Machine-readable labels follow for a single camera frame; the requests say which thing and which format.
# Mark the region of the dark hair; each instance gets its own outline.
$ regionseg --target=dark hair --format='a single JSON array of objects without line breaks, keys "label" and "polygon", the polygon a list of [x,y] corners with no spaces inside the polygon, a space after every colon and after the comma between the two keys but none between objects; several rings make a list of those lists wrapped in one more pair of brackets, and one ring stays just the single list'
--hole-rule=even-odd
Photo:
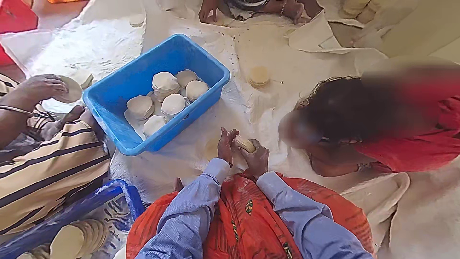
[{"label": "dark hair", "polygon": [[331,142],[363,141],[391,127],[396,109],[393,100],[388,88],[364,86],[360,77],[333,77],[319,82],[296,110],[304,111],[305,122]]}]

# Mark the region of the red container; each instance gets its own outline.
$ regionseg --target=red container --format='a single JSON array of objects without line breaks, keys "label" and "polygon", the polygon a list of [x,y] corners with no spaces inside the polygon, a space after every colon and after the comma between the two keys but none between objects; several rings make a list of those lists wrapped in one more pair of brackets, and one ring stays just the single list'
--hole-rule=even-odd
[{"label": "red container", "polygon": [[[36,29],[37,15],[22,0],[0,0],[0,34]],[[0,46],[0,66],[13,64]]]}]

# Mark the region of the bracelet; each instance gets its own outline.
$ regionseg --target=bracelet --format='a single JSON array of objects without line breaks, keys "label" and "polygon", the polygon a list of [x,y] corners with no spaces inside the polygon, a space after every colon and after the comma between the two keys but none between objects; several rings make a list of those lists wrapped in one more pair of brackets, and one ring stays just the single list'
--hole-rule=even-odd
[{"label": "bracelet", "polygon": [[26,115],[29,116],[29,117],[40,117],[39,114],[35,114],[35,113],[32,113],[32,112],[28,112],[28,111],[25,111],[25,110],[23,110],[23,109],[11,107],[11,106],[0,105],[0,109],[8,110],[8,111],[13,111],[13,112],[24,113],[24,114],[26,114]]}]

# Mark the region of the blue shirt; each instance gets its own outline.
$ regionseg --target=blue shirt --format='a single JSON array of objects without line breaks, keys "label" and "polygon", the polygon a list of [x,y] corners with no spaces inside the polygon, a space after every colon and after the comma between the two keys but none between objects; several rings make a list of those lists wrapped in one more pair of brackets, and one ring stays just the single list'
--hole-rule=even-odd
[{"label": "blue shirt", "polygon": [[[161,217],[157,235],[136,259],[203,258],[203,242],[220,198],[220,184],[230,166],[214,158],[204,172],[182,189]],[[257,186],[294,236],[304,259],[371,259],[359,240],[335,223],[329,207],[289,187],[275,172],[267,172]]]}]

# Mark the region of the blue plastic tub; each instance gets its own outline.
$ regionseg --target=blue plastic tub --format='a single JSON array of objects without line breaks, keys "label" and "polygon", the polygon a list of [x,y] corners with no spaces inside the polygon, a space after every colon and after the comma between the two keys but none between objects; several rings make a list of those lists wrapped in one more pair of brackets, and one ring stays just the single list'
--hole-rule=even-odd
[{"label": "blue plastic tub", "polygon": [[145,210],[138,190],[134,186],[128,186],[123,180],[113,180],[51,218],[1,244],[0,258],[14,259],[43,243],[50,243],[62,227],[82,219],[92,210],[122,193],[135,220]]},{"label": "blue plastic tub", "polygon": [[[210,89],[143,141],[123,115],[126,103],[152,91],[153,75],[162,71],[175,75],[184,69],[195,72]],[[187,36],[175,34],[91,86],[83,100],[120,152],[135,156],[146,150],[158,151],[179,135],[219,100],[229,80],[230,72],[223,64]]]}]

